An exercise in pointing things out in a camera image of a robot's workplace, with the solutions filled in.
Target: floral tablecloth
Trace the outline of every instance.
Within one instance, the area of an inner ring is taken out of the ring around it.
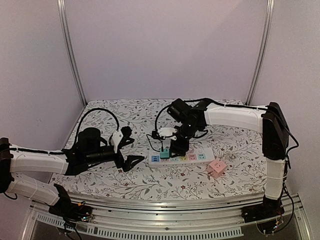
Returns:
[[[150,145],[146,134],[154,129],[158,112],[172,100],[98,100],[91,101],[85,112],[92,108],[107,108],[120,122],[120,127],[130,126],[133,144],[121,152],[127,155],[143,155],[145,160],[129,172],[117,169],[113,162],[103,163],[77,176],[53,174],[52,183],[65,187],[69,192],[110,198],[141,199],[151,201],[195,200],[239,196],[264,191],[267,163],[262,156],[262,139],[254,131],[224,125],[208,126],[209,133],[201,139],[190,141],[190,147],[212,148],[215,157],[227,164],[225,173],[218,179],[209,177],[206,166],[181,166],[150,168]],[[240,101],[224,102],[241,104]],[[158,127],[177,124],[165,111],[159,118]],[[91,112],[81,125],[96,127],[109,139],[116,129],[112,116],[104,111]],[[66,145],[70,148],[76,128]],[[153,146],[160,147],[156,140]]]

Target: table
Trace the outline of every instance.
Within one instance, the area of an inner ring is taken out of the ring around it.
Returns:
[[[154,129],[158,112],[172,99],[95,100],[88,103],[82,115],[92,108],[107,108],[120,122],[120,127],[130,126],[134,143],[121,152],[143,155],[146,158],[150,145],[146,134]],[[236,100],[221,102],[242,104]],[[163,112],[158,127],[173,127],[175,121]],[[74,141],[73,130],[65,148]],[[90,113],[80,130],[95,127],[109,139],[116,129],[112,116],[104,111]],[[262,156],[262,138],[257,132],[224,125],[208,126],[209,133],[201,139],[190,141],[191,148],[212,148],[214,156],[227,164],[224,175],[209,177],[205,166],[150,168],[145,159],[129,172],[117,169],[113,162],[103,163],[77,176],[53,174],[50,182],[62,185],[67,191],[96,197],[122,198],[148,201],[199,200],[250,195],[264,192],[267,163]],[[155,148],[160,143],[151,140]]]

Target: teal cube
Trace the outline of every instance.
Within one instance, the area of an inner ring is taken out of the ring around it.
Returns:
[[[160,158],[161,159],[169,159],[170,158],[169,149],[165,148],[165,149],[163,149],[163,151],[160,151]]]

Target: tabletop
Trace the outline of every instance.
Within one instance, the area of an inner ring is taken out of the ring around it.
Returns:
[[[158,112],[172,99],[122,99],[95,100],[88,103],[84,112],[93,108],[106,108],[113,112],[120,127],[130,126],[134,143],[121,152],[142,155],[145,160],[132,170],[123,172],[114,162],[102,163],[77,176],[53,174],[51,183],[62,185],[67,191],[97,197],[123,198],[149,201],[197,200],[234,197],[264,192],[267,162],[262,155],[262,138],[259,133],[225,125],[207,126],[208,134],[190,141],[191,148],[212,148],[214,157],[222,159],[227,168],[217,179],[208,176],[206,166],[157,167],[148,165],[151,150],[146,134],[154,129]],[[242,104],[236,100],[220,102]],[[166,111],[158,120],[159,127],[178,125]],[[65,148],[70,148],[75,138],[73,130]],[[84,119],[80,130],[95,127],[109,139],[116,130],[116,122],[107,112],[94,111]],[[157,140],[152,145],[160,147]]]

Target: robotic arm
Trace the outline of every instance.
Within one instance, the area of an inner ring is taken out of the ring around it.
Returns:
[[[192,107],[177,99],[168,106],[167,112],[182,125],[155,129],[152,137],[159,140],[171,139],[171,157],[184,156],[189,150],[190,139],[197,131],[203,132],[207,125],[226,125],[262,134],[262,153],[267,162],[265,195],[262,204],[244,207],[242,216],[245,222],[252,222],[284,213],[281,197],[288,168],[286,151],[289,128],[277,103],[253,107],[223,104],[204,98]]]
[[[94,127],[78,134],[78,141],[71,149],[44,151],[11,145],[8,138],[0,138],[0,193],[14,193],[43,202],[49,212],[72,221],[87,221],[92,213],[90,206],[72,203],[66,190],[58,185],[40,182],[20,172],[50,172],[75,176],[91,167],[114,162],[124,172],[131,170],[144,157],[129,155],[124,160],[120,149],[134,142],[132,130],[125,126],[117,130],[108,142]]]

